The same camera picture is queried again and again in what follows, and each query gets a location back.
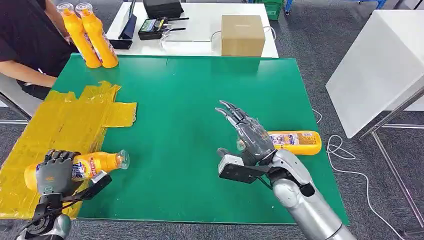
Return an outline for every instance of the robotic arm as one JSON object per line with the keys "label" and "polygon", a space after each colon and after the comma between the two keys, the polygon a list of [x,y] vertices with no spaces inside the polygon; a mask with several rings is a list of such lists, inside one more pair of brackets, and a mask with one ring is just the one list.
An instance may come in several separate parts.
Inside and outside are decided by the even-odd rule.
{"label": "robotic arm", "polygon": [[73,193],[82,181],[72,180],[73,159],[79,152],[50,150],[37,165],[35,178],[41,195],[32,220],[19,231],[17,240],[64,240],[71,231],[71,219],[62,210],[92,199],[111,181],[104,171],[91,178],[91,186]]}
{"label": "robotic arm", "polygon": [[[309,240],[356,240],[315,187],[302,162],[290,151],[276,150],[267,131],[254,118],[226,101],[215,108],[236,129],[241,156],[218,148],[219,177],[270,188]],[[269,184],[262,178],[265,175]]]}

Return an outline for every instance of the black box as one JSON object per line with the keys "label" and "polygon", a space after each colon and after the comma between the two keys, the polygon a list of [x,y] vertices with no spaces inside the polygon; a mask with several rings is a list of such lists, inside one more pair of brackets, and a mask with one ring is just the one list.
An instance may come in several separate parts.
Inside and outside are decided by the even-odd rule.
{"label": "black box", "polygon": [[179,0],[144,0],[143,4],[149,19],[179,18],[184,13]]}

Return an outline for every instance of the plastic bottle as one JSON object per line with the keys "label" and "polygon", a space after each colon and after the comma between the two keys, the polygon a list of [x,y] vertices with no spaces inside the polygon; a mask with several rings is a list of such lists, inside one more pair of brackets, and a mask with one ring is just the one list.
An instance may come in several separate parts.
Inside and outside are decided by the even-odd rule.
{"label": "plastic bottle", "polygon": [[76,48],[89,68],[98,68],[102,65],[92,42],[84,30],[83,21],[74,12],[74,6],[71,3],[64,2],[57,5],[57,10],[62,15],[65,28],[73,40]]}
{"label": "plastic bottle", "polygon": [[93,6],[90,3],[83,2],[76,5],[75,10],[82,18],[82,24],[90,37],[103,67],[113,68],[118,65],[118,57],[115,54],[114,47],[103,31],[102,21],[94,15]]}
{"label": "plastic bottle", "polygon": [[[38,165],[29,165],[24,172],[25,184],[33,191],[37,191],[36,171]],[[130,156],[125,150],[118,153],[100,151],[78,155],[72,161],[72,180],[78,182],[92,178],[101,170],[109,173],[115,169],[128,169],[129,166]]]}
{"label": "plastic bottle", "polygon": [[[275,149],[286,149],[295,155],[315,155],[321,151],[321,137],[316,131],[268,131]],[[245,144],[238,137],[237,149],[243,151]]]}

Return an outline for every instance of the yellow plastic wrap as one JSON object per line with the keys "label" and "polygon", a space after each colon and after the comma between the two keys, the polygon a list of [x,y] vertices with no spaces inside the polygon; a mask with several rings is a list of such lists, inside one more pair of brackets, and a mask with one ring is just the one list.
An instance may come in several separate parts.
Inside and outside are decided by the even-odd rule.
{"label": "yellow plastic wrap", "polygon": [[[24,170],[40,163],[50,149],[98,152],[106,127],[130,127],[136,115],[136,103],[114,102],[118,85],[102,81],[86,86],[79,99],[73,92],[50,91],[17,140],[0,170],[0,218],[30,219],[39,195],[25,186]],[[78,189],[86,188],[85,181]],[[78,215],[81,203],[63,212]]]}

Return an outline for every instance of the green table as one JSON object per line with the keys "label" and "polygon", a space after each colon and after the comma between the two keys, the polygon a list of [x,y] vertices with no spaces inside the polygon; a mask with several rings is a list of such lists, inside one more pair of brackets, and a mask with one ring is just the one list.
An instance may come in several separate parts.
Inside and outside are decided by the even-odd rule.
{"label": "green table", "polygon": [[[130,155],[79,218],[294,224],[272,191],[218,177],[219,147],[236,152],[236,131],[214,110],[238,105],[268,131],[318,131],[295,59],[120,56],[112,69],[89,69],[72,55],[53,89],[75,92],[108,81],[122,86],[117,102],[137,102],[132,127],[109,128],[102,150]],[[324,147],[299,156],[316,187],[349,224]]]}

